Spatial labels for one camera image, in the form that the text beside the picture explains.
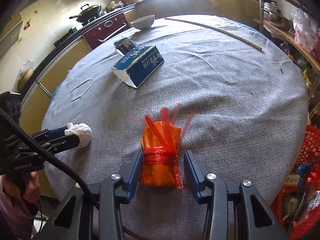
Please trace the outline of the left hand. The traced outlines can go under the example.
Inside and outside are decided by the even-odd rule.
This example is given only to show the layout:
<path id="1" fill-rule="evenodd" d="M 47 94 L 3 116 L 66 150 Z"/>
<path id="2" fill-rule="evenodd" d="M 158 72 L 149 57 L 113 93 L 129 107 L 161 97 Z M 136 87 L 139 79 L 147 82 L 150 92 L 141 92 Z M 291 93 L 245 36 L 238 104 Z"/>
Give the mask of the left hand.
<path id="1" fill-rule="evenodd" d="M 20 189 L 16 184 L 10 181 L 6 175 L 1 176 L 1 184 L 3 190 L 7 195 L 11 196 L 15 200 L 26 200 L 29 203 L 35 204 L 40 199 L 40 185 L 39 176 L 37 172 L 31 172 L 29 174 L 28 185 L 25 188 L 24 194 L 21 194 Z"/>

